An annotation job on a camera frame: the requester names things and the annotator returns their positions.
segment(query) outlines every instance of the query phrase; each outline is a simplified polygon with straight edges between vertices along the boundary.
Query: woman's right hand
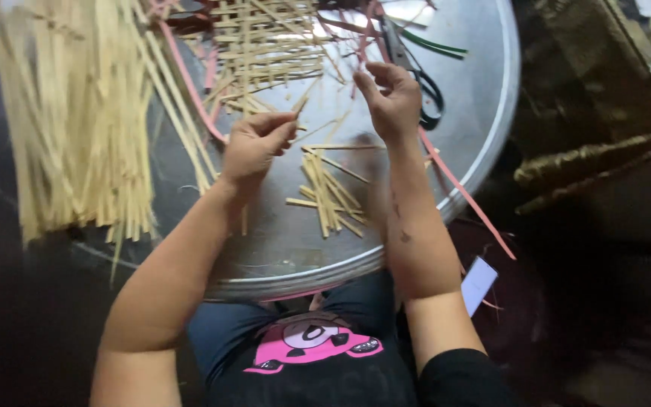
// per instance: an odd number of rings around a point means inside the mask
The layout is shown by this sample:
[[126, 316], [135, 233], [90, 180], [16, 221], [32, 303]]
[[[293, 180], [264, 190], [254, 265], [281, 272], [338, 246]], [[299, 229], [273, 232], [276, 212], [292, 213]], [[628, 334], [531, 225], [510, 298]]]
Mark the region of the woman's right hand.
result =
[[[421, 88], [407, 70], [394, 64], [368, 62], [364, 72], [353, 79], [366, 99], [376, 133], [388, 147], [417, 143], [417, 128], [421, 115]], [[379, 90], [376, 85], [384, 87]]]

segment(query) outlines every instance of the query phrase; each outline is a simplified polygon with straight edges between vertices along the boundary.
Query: black t-shirt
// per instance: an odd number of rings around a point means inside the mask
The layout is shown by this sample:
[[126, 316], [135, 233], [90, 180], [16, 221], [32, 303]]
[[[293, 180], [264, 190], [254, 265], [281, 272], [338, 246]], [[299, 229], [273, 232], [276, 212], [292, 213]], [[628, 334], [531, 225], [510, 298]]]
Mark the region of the black t-shirt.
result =
[[414, 381], [393, 338], [359, 335], [335, 314], [277, 321], [238, 347], [208, 389], [209, 405], [516, 405], [487, 356], [456, 349]]

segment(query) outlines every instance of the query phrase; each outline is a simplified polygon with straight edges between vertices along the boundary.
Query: person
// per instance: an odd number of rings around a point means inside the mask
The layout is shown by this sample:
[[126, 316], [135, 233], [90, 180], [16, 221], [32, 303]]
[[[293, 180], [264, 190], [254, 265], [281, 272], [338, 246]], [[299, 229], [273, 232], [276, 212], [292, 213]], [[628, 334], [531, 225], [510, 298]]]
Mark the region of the person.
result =
[[[296, 131], [294, 113], [236, 122], [220, 178], [114, 301], [91, 405], [180, 405], [175, 351], [185, 330], [209, 405], [516, 404], [466, 312], [461, 264], [423, 170], [419, 85], [392, 64], [366, 68], [375, 82], [362, 72], [354, 79], [390, 160], [382, 230], [390, 272], [326, 292], [320, 310], [281, 320], [255, 303], [203, 303], [231, 226]], [[394, 283], [415, 373], [399, 352]]]

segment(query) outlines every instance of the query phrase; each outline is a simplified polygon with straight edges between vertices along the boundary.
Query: pink cartoon print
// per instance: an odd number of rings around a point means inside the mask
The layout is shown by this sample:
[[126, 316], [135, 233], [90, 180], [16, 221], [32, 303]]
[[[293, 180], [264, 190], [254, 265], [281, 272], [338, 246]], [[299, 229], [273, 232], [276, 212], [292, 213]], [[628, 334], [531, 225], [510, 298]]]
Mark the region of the pink cartoon print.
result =
[[334, 320], [311, 318], [276, 323], [267, 329], [255, 352], [253, 366], [244, 372], [272, 375], [287, 364], [321, 361], [341, 353], [361, 358], [383, 349], [378, 339], [354, 334]]

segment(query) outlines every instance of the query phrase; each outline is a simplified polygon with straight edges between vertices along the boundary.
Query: blue jeans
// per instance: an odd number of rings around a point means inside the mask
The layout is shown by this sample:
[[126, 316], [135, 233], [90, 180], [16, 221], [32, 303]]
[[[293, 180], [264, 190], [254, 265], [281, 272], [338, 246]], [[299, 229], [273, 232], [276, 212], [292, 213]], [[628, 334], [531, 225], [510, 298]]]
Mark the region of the blue jeans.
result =
[[[324, 292], [320, 310], [339, 315], [361, 335], [395, 338], [393, 277], [375, 272]], [[280, 316], [256, 303], [202, 303], [187, 325], [197, 367], [209, 386], [223, 371], [230, 352], [248, 335]]]

